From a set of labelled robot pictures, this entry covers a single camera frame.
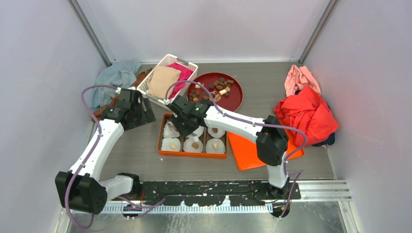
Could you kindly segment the orange chocolate box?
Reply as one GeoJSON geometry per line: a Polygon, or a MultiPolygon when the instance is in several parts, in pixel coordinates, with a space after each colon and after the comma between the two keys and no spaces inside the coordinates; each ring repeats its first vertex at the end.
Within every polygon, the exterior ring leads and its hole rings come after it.
{"type": "Polygon", "coordinates": [[[157,143],[157,151],[160,155],[163,156],[177,156],[177,157],[190,157],[190,158],[207,158],[207,159],[226,159],[228,156],[228,136],[227,132],[226,134],[221,137],[220,139],[223,141],[225,144],[225,154],[214,154],[214,153],[206,153],[206,143],[208,140],[212,139],[208,132],[207,128],[204,129],[203,134],[200,136],[200,141],[203,143],[203,152],[201,153],[188,153],[183,151],[183,143],[185,141],[185,138],[179,136],[178,139],[180,140],[181,143],[181,149],[180,151],[163,151],[161,150],[161,141],[164,138],[163,137],[163,128],[165,126],[165,123],[169,121],[172,117],[171,113],[166,113],[163,115],[163,118],[161,120],[161,129],[159,131],[159,139],[157,143]]]}

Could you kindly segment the orange box lid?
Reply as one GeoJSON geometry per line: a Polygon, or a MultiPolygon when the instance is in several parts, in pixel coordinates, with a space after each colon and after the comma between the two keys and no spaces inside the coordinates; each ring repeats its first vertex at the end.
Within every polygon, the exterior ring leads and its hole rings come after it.
{"type": "MultiPolygon", "coordinates": [[[[297,146],[293,144],[294,136],[291,134],[291,132],[289,130],[286,130],[286,134],[289,138],[287,148],[287,154],[289,154],[293,150],[295,150],[297,146]]],[[[234,133],[228,133],[228,139],[234,154],[237,167],[240,171],[254,169],[266,165],[259,160],[257,155],[257,148],[254,143],[234,133]]],[[[302,157],[304,154],[304,149],[300,149],[299,151],[295,152],[289,159],[296,159],[302,157]]]]}

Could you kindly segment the silver tongs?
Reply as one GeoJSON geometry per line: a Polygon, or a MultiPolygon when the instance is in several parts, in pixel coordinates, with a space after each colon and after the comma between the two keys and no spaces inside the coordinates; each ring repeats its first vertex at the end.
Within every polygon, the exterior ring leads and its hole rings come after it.
{"type": "Polygon", "coordinates": [[[189,139],[192,139],[194,142],[199,142],[199,136],[196,133],[191,133],[190,135],[188,135],[189,139]]]}

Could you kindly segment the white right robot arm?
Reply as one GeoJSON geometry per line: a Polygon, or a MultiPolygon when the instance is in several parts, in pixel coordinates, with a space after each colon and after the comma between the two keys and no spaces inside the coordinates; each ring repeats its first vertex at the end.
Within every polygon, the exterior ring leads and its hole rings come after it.
{"type": "Polygon", "coordinates": [[[189,136],[202,126],[234,133],[254,143],[258,159],[268,170],[268,193],[278,200],[288,194],[290,178],[285,165],[288,137],[274,116],[245,116],[223,109],[210,100],[194,103],[182,96],[166,103],[173,112],[172,123],[181,136],[189,136]]]}

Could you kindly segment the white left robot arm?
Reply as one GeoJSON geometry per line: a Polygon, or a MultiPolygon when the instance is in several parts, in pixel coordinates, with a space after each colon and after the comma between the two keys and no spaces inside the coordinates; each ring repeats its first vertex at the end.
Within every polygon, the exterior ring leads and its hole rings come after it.
{"type": "Polygon", "coordinates": [[[137,200],[142,193],[138,175],[119,173],[112,179],[101,181],[101,171],[113,146],[125,131],[154,121],[147,98],[138,90],[120,89],[117,106],[104,110],[83,154],[69,171],[60,171],[55,177],[62,207],[97,215],[108,201],[119,196],[137,200]]]}

